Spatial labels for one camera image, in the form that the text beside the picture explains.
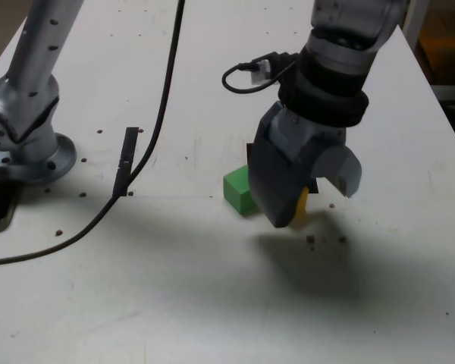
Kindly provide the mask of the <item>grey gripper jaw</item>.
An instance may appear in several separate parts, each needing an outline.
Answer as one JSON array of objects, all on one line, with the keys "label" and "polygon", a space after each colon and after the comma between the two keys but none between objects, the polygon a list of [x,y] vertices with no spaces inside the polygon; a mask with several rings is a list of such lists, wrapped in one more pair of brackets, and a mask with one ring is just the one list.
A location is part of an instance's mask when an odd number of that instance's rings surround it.
[{"label": "grey gripper jaw", "polygon": [[269,120],[261,120],[249,154],[249,188],[258,208],[276,228],[288,226],[297,214],[313,177],[303,172],[268,138]]},{"label": "grey gripper jaw", "polygon": [[325,178],[342,195],[350,198],[359,189],[362,166],[346,146],[331,146],[315,160],[313,177]]}]

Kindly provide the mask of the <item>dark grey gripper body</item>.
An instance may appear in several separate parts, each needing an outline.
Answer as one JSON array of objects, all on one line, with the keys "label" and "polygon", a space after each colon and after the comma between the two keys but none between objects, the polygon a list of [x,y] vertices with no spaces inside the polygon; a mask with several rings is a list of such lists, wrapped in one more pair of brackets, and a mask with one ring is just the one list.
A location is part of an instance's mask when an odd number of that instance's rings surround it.
[{"label": "dark grey gripper body", "polygon": [[267,136],[283,157],[313,175],[315,160],[331,146],[345,146],[346,131],[303,118],[276,102],[267,111]]}]

